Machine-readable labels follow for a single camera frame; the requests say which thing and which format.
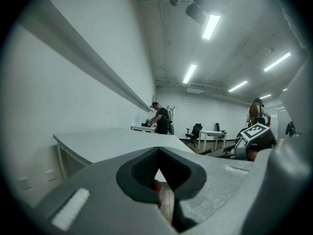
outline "wall outlet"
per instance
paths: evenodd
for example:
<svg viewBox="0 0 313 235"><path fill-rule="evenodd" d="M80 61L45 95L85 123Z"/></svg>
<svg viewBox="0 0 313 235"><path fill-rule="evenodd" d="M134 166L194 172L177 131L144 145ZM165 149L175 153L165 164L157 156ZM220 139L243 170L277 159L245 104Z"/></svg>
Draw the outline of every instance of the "wall outlet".
<svg viewBox="0 0 313 235"><path fill-rule="evenodd" d="M54 169L52 169L52 170L47 170L47 171L45 172L45 174L46 174L46 176L47 176L48 181L52 181L52 180L57 179L57 177L56 177L56 175L55 175Z"/></svg>
<svg viewBox="0 0 313 235"><path fill-rule="evenodd" d="M27 177L19 178L18 182L23 190L31 188Z"/></svg>

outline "person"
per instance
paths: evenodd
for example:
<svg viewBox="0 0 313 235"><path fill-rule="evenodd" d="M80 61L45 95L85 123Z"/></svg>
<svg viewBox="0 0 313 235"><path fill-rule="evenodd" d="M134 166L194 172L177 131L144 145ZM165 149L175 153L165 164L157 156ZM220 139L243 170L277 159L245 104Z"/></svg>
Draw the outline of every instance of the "person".
<svg viewBox="0 0 313 235"><path fill-rule="evenodd" d="M254 101L251 103L251 106L248 110L248 116L246 118L246 121L247 121L247 123L249 123L250 126L254 124L254 121L256 118L262 117L260 115L260 109L262 111L262 115L264 115L268 118L268 122L266 123L266 126L267 127L270 126L270 115L267 113L267 111L261 105L262 105L262 100L259 98L254 99Z"/></svg>
<svg viewBox="0 0 313 235"><path fill-rule="evenodd" d="M168 112L157 102L152 103L152 107L157 111L156 116L150 119L150 125L156 123L156 132L167 135L168 129Z"/></svg>

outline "man in black shirt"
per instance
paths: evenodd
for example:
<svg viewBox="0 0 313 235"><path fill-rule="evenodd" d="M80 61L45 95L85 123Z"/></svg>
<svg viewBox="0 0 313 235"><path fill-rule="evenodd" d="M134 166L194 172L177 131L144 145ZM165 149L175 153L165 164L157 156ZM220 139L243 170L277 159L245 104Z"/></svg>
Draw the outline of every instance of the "man in black shirt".
<svg viewBox="0 0 313 235"><path fill-rule="evenodd" d="M159 134L167 134L168 129L168 112L162 108L157 102L152 103L152 107L157 111L156 116L152 118L150 124L156 123L156 132Z"/></svg>

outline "table leg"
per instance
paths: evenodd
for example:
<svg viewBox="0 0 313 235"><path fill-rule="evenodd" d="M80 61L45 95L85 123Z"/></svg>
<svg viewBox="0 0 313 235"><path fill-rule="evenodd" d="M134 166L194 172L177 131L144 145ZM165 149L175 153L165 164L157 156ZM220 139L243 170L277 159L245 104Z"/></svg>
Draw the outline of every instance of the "table leg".
<svg viewBox="0 0 313 235"><path fill-rule="evenodd" d="M62 174L63 174L64 180L66 180L69 176L68 165L67 165L67 155L66 155L66 152L60 148L59 142L58 142L58 154L59 154Z"/></svg>
<svg viewBox="0 0 313 235"><path fill-rule="evenodd" d="M216 151L216 148L217 148L217 141L218 141L218 139L219 139L219 136L216 136L215 137L215 149L214 149L215 151Z"/></svg>
<svg viewBox="0 0 313 235"><path fill-rule="evenodd" d="M225 143L226 143L226 134L224 135L223 149L225 148Z"/></svg>
<svg viewBox="0 0 313 235"><path fill-rule="evenodd" d="M205 147L206 147L206 137L207 137L207 134L205 133L205 134L204 134L203 151L205 151Z"/></svg>
<svg viewBox="0 0 313 235"><path fill-rule="evenodd" d="M200 141L201 141L201 132L200 132L199 138L198 138L198 151L199 151L199 149L200 149Z"/></svg>

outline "floor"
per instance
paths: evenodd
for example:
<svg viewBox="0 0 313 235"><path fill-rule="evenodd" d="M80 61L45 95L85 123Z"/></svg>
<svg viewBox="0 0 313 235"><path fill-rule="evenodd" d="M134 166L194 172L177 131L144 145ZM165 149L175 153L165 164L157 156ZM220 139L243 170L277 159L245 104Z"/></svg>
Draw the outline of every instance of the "floor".
<svg viewBox="0 0 313 235"><path fill-rule="evenodd" d="M235 141L227 141L225 143L225 147L230 146L232 144L234 144ZM198 141L197 144L194 146L192 143L188 143L186 144L194 153L201 153L203 151L203 146L204 146L204 141L200 142L200 149L198 151ZM222 149L223 147L223 141L218 141L217 143L217 150ZM206 146L205 146L205 150L208 150L212 148L214 150L215 148L215 141L206 141Z"/></svg>
<svg viewBox="0 0 313 235"><path fill-rule="evenodd" d="M174 193L171 188L168 186L162 186L160 199L162 201L160 211L165 216L167 221L172 223L174 213Z"/></svg>

